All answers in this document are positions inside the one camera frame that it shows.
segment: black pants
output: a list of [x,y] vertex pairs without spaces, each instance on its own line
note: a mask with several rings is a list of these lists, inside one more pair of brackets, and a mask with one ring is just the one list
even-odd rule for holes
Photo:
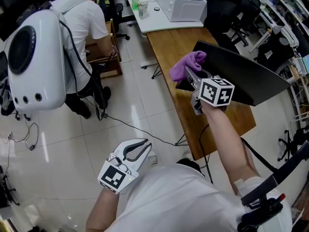
[[[99,84],[99,88],[103,92],[103,87],[101,84],[100,75],[96,69],[95,66],[91,65],[92,67],[92,76],[97,80],[97,83]],[[103,101],[101,99],[100,90],[98,87],[95,86],[94,80],[91,78],[87,85],[78,92],[80,96],[87,97],[95,95],[95,101],[99,105],[100,108],[103,108]],[[78,115],[84,116],[84,117],[90,117],[91,112],[89,111],[86,104],[81,101],[81,98],[78,97],[76,93],[74,94],[67,94],[65,104],[75,113]]]
[[181,159],[180,161],[178,161],[176,163],[194,168],[195,170],[199,171],[202,174],[201,169],[199,168],[199,165],[196,162],[191,161],[188,158]]

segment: purple towel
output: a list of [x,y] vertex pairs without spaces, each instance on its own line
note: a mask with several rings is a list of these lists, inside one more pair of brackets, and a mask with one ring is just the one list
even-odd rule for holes
[[185,79],[184,68],[189,66],[194,72],[202,70],[200,63],[204,63],[206,53],[202,51],[191,52],[184,56],[177,64],[169,71],[169,75],[174,82],[179,82]]

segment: wooden tabletop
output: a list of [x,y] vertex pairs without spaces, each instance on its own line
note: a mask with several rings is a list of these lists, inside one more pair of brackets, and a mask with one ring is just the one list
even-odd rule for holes
[[[183,56],[192,52],[198,40],[217,43],[206,28],[155,31],[147,33],[147,37],[168,85],[192,155],[195,160],[200,159],[203,153],[198,139],[202,129],[207,125],[206,116],[195,115],[190,103],[191,92],[176,89],[176,83],[170,78],[169,70]],[[240,136],[255,127],[255,120],[248,105],[232,102],[225,113]],[[203,133],[202,144],[206,155],[217,150],[210,129]]]

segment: person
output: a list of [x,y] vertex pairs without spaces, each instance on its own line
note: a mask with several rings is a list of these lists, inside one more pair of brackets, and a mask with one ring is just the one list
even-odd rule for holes
[[[261,178],[248,149],[221,109],[202,102],[203,113],[235,193],[242,196],[259,186]],[[128,202],[116,218],[119,196],[102,190],[86,223],[87,232],[230,232],[245,208],[240,196],[218,190],[197,171],[190,160],[158,166],[136,179],[126,192]],[[268,198],[280,193],[272,190]],[[291,209],[286,200],[277,215],[282,231],[292,230]]]
[[[57,8],[67,4],[69,1],[70,0],[55,0],[51,2],[52,8],[57,10]],[[115,55],[115,50],[105,25],[103,11],[95,1],[96,0],[87,0],[77,4],[64,14],[64,18],[67,26],[72,31],[73,40],[81,60],[100,85],[100,89],[104,96],[105,107],[107,107],[108,99],[111,96],[111,90],[109,87],[103,89],[98,68],[96,68],[95,65],[87,63],[85,52],[86,37],[90,34],[91,37],[96,40],[96,43],[104,56],[109,57],[110,55]],[[67,91],[65,103],[73,112],[88,119],[91,116],[91,112],[86,104],[80,100],[80,96],[86,97],[94,95],[95,101],[100,109],[104,108],[103,101],[99,89],[94,86],[93,79],[90,78],[75,55],[73,55],[73,68],[76,75],[78,93],[76,93],[75,82],[73,80]]]

